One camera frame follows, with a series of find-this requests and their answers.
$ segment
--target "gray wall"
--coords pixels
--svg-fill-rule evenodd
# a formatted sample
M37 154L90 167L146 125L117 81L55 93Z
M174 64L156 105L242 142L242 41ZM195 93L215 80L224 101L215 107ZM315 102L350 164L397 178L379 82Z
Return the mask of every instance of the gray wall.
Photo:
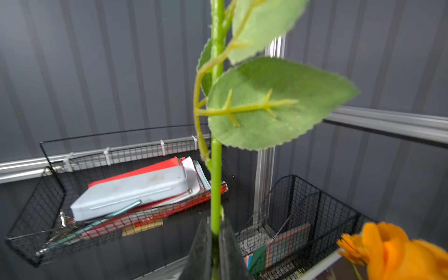
M245 227L254 207L255 152L223 149L223 157L235 176L230 197L224 203L226 217L235 231ZM5 237L31 195L38 179L0 185L0 236ZM0 279L104 279L131 280L186 256L201 218L210 211L164 222L136 235L76 252L69 257L34 268L0 242Z
M0 162L38 142L193 123L192 89L210 35L209 0L0 1ZM50 153L192 135L138 132Z
M42 156L38 142L188 125L209 0L0 0L0 162ZM50 154L194 134L192 127L48 145ZM235 231L252 213L256 153L224 149L238 186ZM37 179L0 185L6 236ZM133 279L188 254L207 211L33 268L0 243L0 279Z
M350 106L448 116L447 37L445 0L315 0L285 54L352 79ZM446 146L322 123L276 148L274 172L448 249Z

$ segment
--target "wire basket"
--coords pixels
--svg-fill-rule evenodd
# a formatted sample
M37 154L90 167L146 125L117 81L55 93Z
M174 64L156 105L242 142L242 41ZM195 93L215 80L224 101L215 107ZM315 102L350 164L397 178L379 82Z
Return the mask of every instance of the wire basket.
M295 175L277 181L237 234L256 279L298 279L337 249L341 234L372 221Z
M209 143L209 135L206 135L206 142ZM163 222L168 219L182 219L185 215L193 215L210 209L210 192L206 191L191 196L181 203L144 211L130 210L112 220L104 221L104 218L98 218L90 220L88 223L75 223L68 219L73 216L70 205L87 190L89 183L143 168L174 156L178 158L190 156L197 160L201 164L207 180L210 179L207 168L200 160L197 141L191 136L90 152L70 153L63 160L49 160L49 166L43 172L7 235L5 241L7 246L28 263L38 267L54 258L61 258L80 250L117 240L123 236L162 226ZM236 187L235 178L224 161L222 169L222 179L231 190ZM223 203L228 201L229 193L230 191L223 194ZM85 228L87 224L94 222L99 224L93 229ZM76 238L49 249L56 237L57 240L67 238L80 229L82 232L77 234Z

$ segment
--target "artificial flower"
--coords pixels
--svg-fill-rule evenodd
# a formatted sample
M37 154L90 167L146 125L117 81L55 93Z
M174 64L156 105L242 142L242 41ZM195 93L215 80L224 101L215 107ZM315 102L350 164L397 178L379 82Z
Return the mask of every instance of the artificial flower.
M369 280L448 280L448 253L423 240L409 240L393 224L366 223L361 235L343 234L340 254L367 265Z

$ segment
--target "white cable tie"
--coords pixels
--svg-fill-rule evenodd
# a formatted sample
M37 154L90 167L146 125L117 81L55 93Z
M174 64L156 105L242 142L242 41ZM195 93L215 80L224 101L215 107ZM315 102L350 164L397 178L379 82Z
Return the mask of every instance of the white cable tie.
M74 153L71 152L71 153L69 153L69 155L68 155L65 159L62 160L62 161L64 162L65 169L66 169L68 172L73 172L73 168L72 168L72 166L70 165L70 158L71 158L73 155L74 155Z
M192 135L191 137L193 137L193 140L194 140L194 149L197 150L198 149L198 139L194 135Z
M111 150L111 148L110 148L110 147L107 147L107 148L104 149L104 151L103 151L103 154L106 156L106 163L107 163L109 166L112 165L112 161L111 161L110 154L109 154L109 151L110 151L110 150Z
M162 145L162 153L163 153L164 156L166 156L166 154L165 154L165 142L163 140L161 140L160 144Z

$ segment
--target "serrated leaf edge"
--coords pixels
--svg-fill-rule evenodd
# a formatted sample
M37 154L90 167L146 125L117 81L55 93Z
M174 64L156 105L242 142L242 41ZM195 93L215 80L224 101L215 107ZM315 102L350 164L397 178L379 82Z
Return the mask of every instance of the serrated leaf edge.
M199 64L200 64L202 55L205 53L205 49L206 49L206 47L207 47L207 45L208 45L209 42L211 42L211 38L208 38L207 42L205 42L204 48L202 49L202 52L201 52L201 54L199 55L198 63L196 64L196 72L199 71ZM207 97L208 94L207 94L207 95L205 94L204 87L202 86L202 81L201 81L201 90L202 90L202 93L205 95L205 97Z
M284 61L284 62L286 62L286 63L288 63L288 64L291 64L291 65L297 65L297 64L300 64L300 63L291 62L291 61L289 61L289 60L281 59L281 58L277 58L277 57L257 57L257 58L254 58L254 59L250 59L250 60L244 61L243 63L239 64L239 65L236 66L236 67L231 67L231 68L229 68L227 71L225 71L225 72L220 76L219 79L221 79L222 77L224 77L224 76L225 76L227 73L229 73L230 71L238 70L240 67L242 67L242 66L244 66L244 65L246 65L246 64L248 64L248 63L250 63L250 62L252 62L252 61L254 61L254 60L281 60L281 61ZM302 65L302 66L305 66L306 68L309 68L309 69L317 70L317 71L319 71L320 73L329 73L329 74L331 74L331 75L334 75L334 76L337 77L338 79L345 80L345 81L349 82L352 86L354 86L354 88L357 88L356 85L355 85L351 80L347 79L347 77L345 77L345 76L339 75L338 73L330 72L330 71L326 71L326 70L324 70L324 69L316 68L316 67L313 67L313 66L311 66L311 65L305 65L305 64L301 64L301 65ZM216 81L216 83L215 83L214 85L212 85L212 87L210 88L209 94L213 91L215 85L218 84L219 79ZM278 142L276 142L276 143L275 143L274 145L272 145L272 146L266 146L266 147L264 147L264 148L259 148L259 149L250 149L250 148L248 149L248 148L243 148L243 147L241 147L241 146L237 146L237 145L226 144L225 141L222 141L221 139L219 139L219 141L220 141L222 144L226 145L226 146L234 147L234 148L238 148L238 149L241 149L241 150L248 150L248 151L259 151L259 150L264 150L264 149L267 149L267 148L271 148L271 147L275 147L275 146L283 145L284 143L291 142L292 140L294 140L294 139L300 137L301 135L306 134L308 131L312 130L317 124L320 124L326 117L328 117L329 115L331 115L332 111L336 110L338 107L339 107L339 106L335 106L334 108L332 108L332 109L330 110L331 112L330 112L329 114L327 114L325 117L323 117L322 120L317 121L317 122L315 122L315 123L311 123L310 126L309 126L308 128L305 128L305 132L304 132L304 133L302 133L302 134L298 133L295 137L292 137L291 139L287 139L287 140L285 140L285 141L278 141ZM207 126L208 126L208 128L210 129L210 131L213 133L213 131L212 131L212 129L211 129L211 126L210 126L210 120L207 120Z
M258 4L257 6L258 6L258 7L259 7L259 6L263 6L263 4L266 4L266 3L269 2L269 1L270 1L270 0L265 0L265 1L263 1L262 3ZM292 22L291 26L289 26L289 27L286 29L285 32L280 32L280 33L278 33L276 36L274 36L274 37L271 39L271 41L272 41L273 39L279 37L279 36L282 36L282 35L288 33L288 32L295 26L297 20L298 20L304 13L305 13L305 12L303 12L301 15L299 15L299 16L296 18L296 20ZM240 60L235 60L235 61L234 61L234 60L231 58L232 52L230 52L229 55L228 55L228 60L230 61L230 63L231 63L232 65L235 65L235 64L237 64L237 63L240 63L240 62L242 62L242 61L244 61L244 60L246 60L246 59L249 59L249 58L255 56L258 52L260 52L260 51L262 51L263 49L265 49L266 46L268 46L269 44L270 44L270 43L266 44L265 46L261 47L260 49L257 49L252 55L247 56L247 57L245 57L245 58L243 58L243 59L240 59Z

